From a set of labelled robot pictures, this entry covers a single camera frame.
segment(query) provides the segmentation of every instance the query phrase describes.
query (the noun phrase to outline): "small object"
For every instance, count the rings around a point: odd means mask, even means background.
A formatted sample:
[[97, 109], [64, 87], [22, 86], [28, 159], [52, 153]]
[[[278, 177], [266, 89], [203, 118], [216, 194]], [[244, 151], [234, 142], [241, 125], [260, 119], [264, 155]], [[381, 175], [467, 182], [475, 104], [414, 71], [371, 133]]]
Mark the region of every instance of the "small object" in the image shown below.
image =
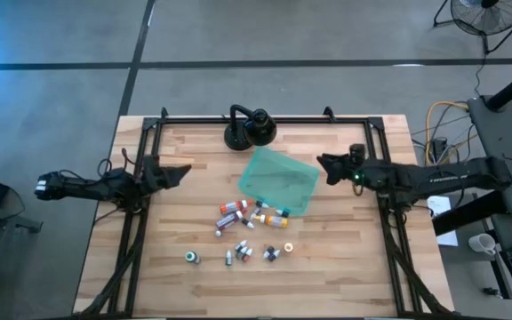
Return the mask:
[[244, 254], [248, 251], [248, 247], [243, 247], [239, 252], [236, 253], [236, 258], [241, 260]]
[[267, 204], [264, 204], [263, 202], [258, 200], [258, 201], [256, 201], [256, 207], [258, 207], [258, 208], [269, 208], [270, 206], [267, 205]]
[[224, 263], [227, 266], [232, 266], [232, 254], [230, 253], [230, 250], [227, 251], [227, 257], [224, 259]]
[[274, 216], [265, 216], [263, 214], [261, 214], [261, 216], [260, 216], [260, 223], [264, 223], [264, 224], [267, 224], [272, 227], [280, 227], [280, 228], [288, 227], [288, 219], [274, 217]]
[[[236, 120], [236, 112], [246, 119]], [[276, 137], [276, 122], [263, 109], [251, 111], [240, 105], [230, 106], [230, 124], [224, 131], [227, 146], [236, 151], [246, 150], [252, 145], [265, 146]]]
[[279, 256], [280, 256], [280, 251], [279, 251], [279, 250], [276, 250], [276, 251], [274, 251], [274, 253], [272, 253], [272, 254], [270, 254], [270, 255], [268, 256], [268, 260], [269, 260], [270, 262], [273, 262], [273, 261], [274, 261], [274, 260], [276, 260], [276, 259], [277, 259], [277, 257], [279, 257]]
[[495, 296], [495, 297], [497, 297], [499, 299], [503, 299], [503, 296], [501, 295], [501, 291], [499, 291], [497, 289], [483, 288], [482, 291], [486, 295], [492, 295], [492, 296]]
[[254, 228], [254, 225], [246, 218], [242, 218], [242, 224], [248, 228]]
[[264, 259], [267, 259], [270, 256], [270, 254], [274, 254], [274, 250], [274, 247], [270, 245], [264, 252]]
[[238, 243], [235, 247], [235, 251], [236, 252], [240, 252], [242, 250], [242, 248], [244, 248], [246, 246], [246, 244], [248, 243], [248, 240], [243, 240], [241, 241], [240, 243]]
[[220, 206], [220, 213], [227, 214], [238, 210], [243, 210], [246, 209], [250, 204], [252, 204], [252, 200], [238, 200], [233, 203], [223, 204]]
[[254, 209], [254, 211], [250, 215], [250, 220], [256, 218], [256, 216], [258, 216], [261, 211], [262, 211], [262, 209], [260, 207], [256, 207], [256, 209]]
[[239, 221], [242, 218], [242, 212], [237, 211], [226, 215], [224, 218], [217, 221], [217, 228], [222, 231]]
[[495, 254], [495, 239], [485, 233], [470, 237], [468, 243], [475, 252]]
[[287, 218], [290, 216], [290, 211], [288, 209], [283, 209], [283, 210], [276, 210], [276, 213], [281, 215], [283, 218]]
[[248, 251], [242, 256], [242, 261], [247, 262], [248, 259], [250, 259], [250, 256], [252, 255], [252, 248], [248, 249]]
[[291, 243], [284, 244], [284, 251], [292, 252], [293, 251], [293, 244], [291, 244]]
[[199, 255], [194, 252], [187, 252], [187, 254], [185, 254], [185, 260], [187, 260], [189, 263], [201, 263], [201, 257], [199, 257]]

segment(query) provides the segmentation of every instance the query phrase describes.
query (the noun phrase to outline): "yellow cable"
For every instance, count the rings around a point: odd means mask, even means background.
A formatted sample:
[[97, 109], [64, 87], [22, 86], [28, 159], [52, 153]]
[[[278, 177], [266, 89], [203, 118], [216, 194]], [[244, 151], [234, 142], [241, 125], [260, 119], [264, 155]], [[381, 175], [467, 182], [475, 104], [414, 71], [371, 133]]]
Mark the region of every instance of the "yellow cable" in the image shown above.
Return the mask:
[[430, 117], [432, 116], [432, 111], [434, 110], [434, 108], [436, 106], [439, 106], [439, 105], [447, 105], [447, 106], [454, 106], [454, 107], [458, 107], [458, 108], [462, 108], [466, 111], [469, 110], [468, 106], [466, 105], [462, 105], [462, 104], [459, 104], [459, 103], [455, 103], [455, 102], [451, 102], [451, 101], [438, 101], [436, 103], [434, 103], [432, 105], [432, 107], [430, 107], [430, 109], [428, 109], [428, 115], [426, 116], [426, 161], [431, 164], [432, 162], [430, 161]]

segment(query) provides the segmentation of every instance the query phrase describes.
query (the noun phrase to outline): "small bottle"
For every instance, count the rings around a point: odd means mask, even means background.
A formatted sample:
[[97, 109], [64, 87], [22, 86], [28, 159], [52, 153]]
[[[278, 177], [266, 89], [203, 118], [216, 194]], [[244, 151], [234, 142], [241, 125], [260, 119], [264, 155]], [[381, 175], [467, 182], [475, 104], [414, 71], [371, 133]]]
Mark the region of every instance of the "small bottle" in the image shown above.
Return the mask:
[[187, 252], [187, 254], [185, 254], [185, 260], [187, 260], [189, 263], [201, 263], [201, 257], [199, 257], [199, 255], [194, 252]]
[[261, 202], [260, 200], [256, 201], [256, 206], [258, 208], [269, 208], [270, 206], [267, 205], [267, 204], [264, 204], [263, 202]]
[[248, 228], [254, 228], [254, 225], [246, 218], [242, 218], [242, 224]]
[[236, 258], [241, 260], [245, 253], [248, 252], [248, 247], [242, 248], [239, 252], [236, 253]]
[[250, 256], [252, 255], [252, 248], [248, 249], [248, 251], [242, 256], [242, 261], [247, 262], [248, 259], [250, 259]]
[[230, 253], [230, 250], [227, 251], [227, 256], [224, 259], [224, 264], [227, 266], [232, 266], [232, 254]]
[[276, 210], [276, 213], [281, 215], [283, 218], [287, 218], [290, 216], [290, 211], [287, 210], [287, 209], [283, 209], [283, 210]]
[[239, 200], [230, 204], [223, 204], [220, 206], [220, 213], [227, 214], [238, 210], [243, 210], [252, 204], [252, 200]]
[[243, 240], [241, 241], [240, 243], [238, 243], [235, 247], [235, 251], [236, 252], [239, 252], [242, 250], [242, 248], [244, 248], [246, 246], [246, 244], [248, 243], [248, 240]]
[[256, 218], [260, 212], [262, 211], [262, 209], [260, 207], [256, 207], [254, 209], [254, 211], [252, 212], [252, 214], [250, 215], [250, 220], [253, 220], [254, 218]]
[[237, 211], [234, 213], [230, 213], [230, 214], [226, 215], [224, 218], [217, 221], [217, 223], [216, 223], [217, 228], [220, 231], [222, 231], [222, 230], [232, 226], [233, 224], [235, 224], [235, 222], [239, 221], [240, 219], [242, 219], [242, 212]]
[[264, 259], [267, 259], [270, 256], [270, 254], [274, 254], [274, 250], [274, 247], [270, 245], [264, 252]]
[[260, 223], [264, 223], [272, 227], [288, 227], [288, 219], [274, 216], [265, 216], [263, 214], [260, 216]]

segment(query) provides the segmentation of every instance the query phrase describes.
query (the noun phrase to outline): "electric fan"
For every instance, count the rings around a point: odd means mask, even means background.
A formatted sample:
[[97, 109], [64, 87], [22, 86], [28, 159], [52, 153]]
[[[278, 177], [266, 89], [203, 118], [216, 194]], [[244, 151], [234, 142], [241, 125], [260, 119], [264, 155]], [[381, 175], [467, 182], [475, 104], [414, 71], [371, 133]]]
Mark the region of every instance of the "electric fan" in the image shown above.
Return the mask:
[[463, 31], [482, 37], [485, 55], [497, 50], [511, 36], [512, 29], [493, 49], [489, 49], [487, 36], [512, 28], [512, 0], [450, 0], [453, 19], [436, 21], [447, 2], [445, 0], [437, 11], [434, 27], [453, 22]]

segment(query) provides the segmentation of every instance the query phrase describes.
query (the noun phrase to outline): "black stand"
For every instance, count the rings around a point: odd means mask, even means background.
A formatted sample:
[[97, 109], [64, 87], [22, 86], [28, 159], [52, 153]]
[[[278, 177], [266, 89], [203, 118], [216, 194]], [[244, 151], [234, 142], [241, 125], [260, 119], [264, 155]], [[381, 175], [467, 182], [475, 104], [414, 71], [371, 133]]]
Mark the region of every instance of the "black stand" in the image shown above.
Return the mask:
[[497, 45], [495, 45], [495, 47], [493, 47], [492, 49], [489, 49], [489, 41], [487, 40], [487, 35], [482, 30], [477, 30], [473, 26], [467, 24], [467, 22], [462, 21], [462, 20], [458, 20], [458, 19], [452, 19], [452, 20], [446, 20], [446, 21], [438, 21], [437, 20], [437, 16], [444, 9], [445, 4], [447, 2], [448, 2], [448, 0], [444, 0], [444, 3], [440, 6], [440, 9], [438, 9], [438, 11], [436, 12], [436, 15], [434, 16], [434, 28], [437, 27], [437, 26], [441, 26], [441, 25], [444, 25], [444, 24], [449, 24], [449, 23], [455, 22], [455, 23], [461, 23], [461, 24], [465, 25], [466, 27], [473, 29], [475, 31], [475, 33], [481, 37], [481, 39], [482, 39], [482, 41], [484, 43], [484, 55], [488, 55], [489, 53], [494, 52], [495, 50], [499, 49], [499, 47], [505, 42], [505, 40], [507, 40], [512, 35], [512, 29], [511, 29], [503, 37], [503, 39], [501, 39], [501, 41]]

